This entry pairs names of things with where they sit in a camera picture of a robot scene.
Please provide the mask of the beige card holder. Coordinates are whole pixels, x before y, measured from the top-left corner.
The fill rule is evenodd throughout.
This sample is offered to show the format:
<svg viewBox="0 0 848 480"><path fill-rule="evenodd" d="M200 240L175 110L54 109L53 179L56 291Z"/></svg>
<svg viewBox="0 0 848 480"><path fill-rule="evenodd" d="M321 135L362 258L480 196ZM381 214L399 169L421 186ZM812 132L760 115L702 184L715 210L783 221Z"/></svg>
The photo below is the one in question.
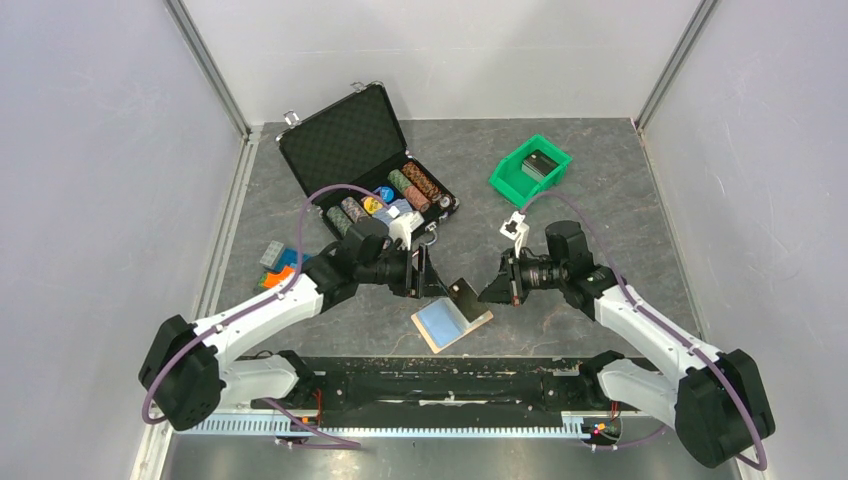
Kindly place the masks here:
<svg viewBox="0 0 848 480"><path fill-rule="evenodd" d="M440 353L494 317L488 309L468 320L450 299L441 298L411 315L413 324L433 353Z"/></svg>

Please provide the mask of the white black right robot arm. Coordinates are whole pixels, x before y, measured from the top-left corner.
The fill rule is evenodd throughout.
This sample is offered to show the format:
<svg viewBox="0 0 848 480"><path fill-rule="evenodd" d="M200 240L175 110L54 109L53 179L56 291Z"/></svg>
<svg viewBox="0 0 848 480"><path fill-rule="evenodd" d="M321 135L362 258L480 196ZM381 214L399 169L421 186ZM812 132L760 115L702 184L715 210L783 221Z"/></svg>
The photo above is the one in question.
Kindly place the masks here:
<svg viewBox="0 0 848 480"><path fill-rule="evenodd" d="M688 333L646 302L611 266L595 261L576 221L549 224L547 253L526 247L523 214L506 220L500 234L512 241L499 270L479 298L484 303L522 305L536 290L557 290L588 319L615 332L651 366L616 351L582 363L577 392L591 408L619 402L673 430L701 465L714 468L747 449L749 466L767 467L764 439L776 423L755 360L741 349L724 352Z"/></svg>

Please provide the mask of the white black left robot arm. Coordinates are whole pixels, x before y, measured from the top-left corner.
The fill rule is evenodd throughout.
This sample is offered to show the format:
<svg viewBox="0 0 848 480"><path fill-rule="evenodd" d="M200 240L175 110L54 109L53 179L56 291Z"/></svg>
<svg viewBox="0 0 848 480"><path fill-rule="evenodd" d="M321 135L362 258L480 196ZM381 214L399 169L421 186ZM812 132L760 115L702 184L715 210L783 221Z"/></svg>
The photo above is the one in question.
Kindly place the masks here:
<svg viewBox="0 0 848 480"><path fill-rule="evenodd" d="M185 431L222 406L270 398L290 407L314 394L314 372L292 351L247 359L271 336L352 298L361 285L384 285L404 298L444 297L448 288L421 245L412 251L386 225L361 220L342 240L302 261L280 285L222 313L165 320L138 375L142 418Z"/></svg>

